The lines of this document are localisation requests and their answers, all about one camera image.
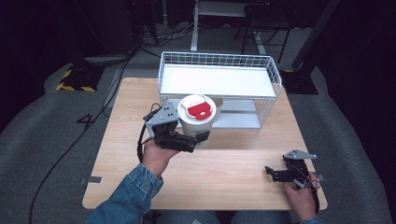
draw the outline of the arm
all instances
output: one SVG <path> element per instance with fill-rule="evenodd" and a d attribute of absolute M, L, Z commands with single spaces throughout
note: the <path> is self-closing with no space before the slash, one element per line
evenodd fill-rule
<path fill-rule="evenodd" d="M 163 186 L 163 171 L 177 153 L 148 141 L 143 162 L 123 178 L 107 201 L 93 210 L 87 223 L 140 223 L 150 209 L 151 199 Z"/>
<path fill-rule="evenodd" d="M 310 173 L 311 180 L 318 181 L 317 177 Z M 322 224 L 315 212 L 315 201 L 311 189 L 295 190 L 290 183 L 283 182 L 283 188 L 288 195 L 291 208 L 297 213 L 302 224 Z"/>

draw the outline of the white wire rack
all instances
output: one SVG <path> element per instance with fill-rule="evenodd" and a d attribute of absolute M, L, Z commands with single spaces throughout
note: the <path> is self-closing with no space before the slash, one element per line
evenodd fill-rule
<path fill-rule="evenodd" d="M 163 52 L 158 75 L 162 104 L 189 94 L 221 97 L 220 118 L 213 128 L 260 129 L 282 90 L 269 56 Z"/>

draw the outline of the wooden tabletop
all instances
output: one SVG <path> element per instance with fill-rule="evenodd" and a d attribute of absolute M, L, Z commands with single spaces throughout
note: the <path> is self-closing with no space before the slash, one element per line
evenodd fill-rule
<path fill-rule="evenodd" d="M 139 163 L 136 145 L 143 117 L 153 103 L 159 102 L 156 78 L 128 77 L 122 81 L 92 170 L 92 176 L 101 176 L 102 182 L 89 183 L 84 207 L 95 208 L 108 199 Z M 151 208 L 289 210 L 283 188 L 264 172 L 264 166 L 285 170 L 282 155 L 294 148 L 307 151 L 282 91 L 261 129 L 212 130 L 206 149 L 182 152 L 170 160 L 163 173 L 163 188 L 152 200 Z M 311 160 L 305 163 L 308 170 L 314 171 Z M 325 209 L 322 189 L 318 196 L 320 209 Z"/>

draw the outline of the denim sleeve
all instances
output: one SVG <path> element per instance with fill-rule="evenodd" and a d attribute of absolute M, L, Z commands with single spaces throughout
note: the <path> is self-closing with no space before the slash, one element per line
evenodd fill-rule
<path fill-rule="evenodd" d="M 311 217 L 300 224 L 324 224 L 324 222 L 319 217 Z"/>
<path fill-rule="evenodd" d="M 92 211 L 87 223 L 140 223 L 162 186 L 163 181 L 140 163 L 110 198 Z"/>

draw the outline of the hand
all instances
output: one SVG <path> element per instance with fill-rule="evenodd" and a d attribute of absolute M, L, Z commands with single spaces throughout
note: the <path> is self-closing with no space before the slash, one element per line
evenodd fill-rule
<path fill-rule="evenodd" d="M 315 180 L 313 183 L 318 183 L 318 178 L 314 174 L 309 173 L 309 176 L 312 181 Z M 317 215 L 315 212 L 314 195 L 312 194 L 311 188 L 295 190 L 292 187 L 294 184 L 286 182 L 283 182 L 282 186 L 288 195 L 291 208 L 297 213 L 300 221 L 303 222 Z"/>
<path fill-rule="evenodd" d="M 145 144 L 143 153 L 143 165 L 148 168 L 153 174 L 161 177 L 163 171 L 165 171 L 169 160 L 174 157 L 179 151 L 173 149 L 163 149 L 157 146 L 154 140 L 149 140 Z"/>

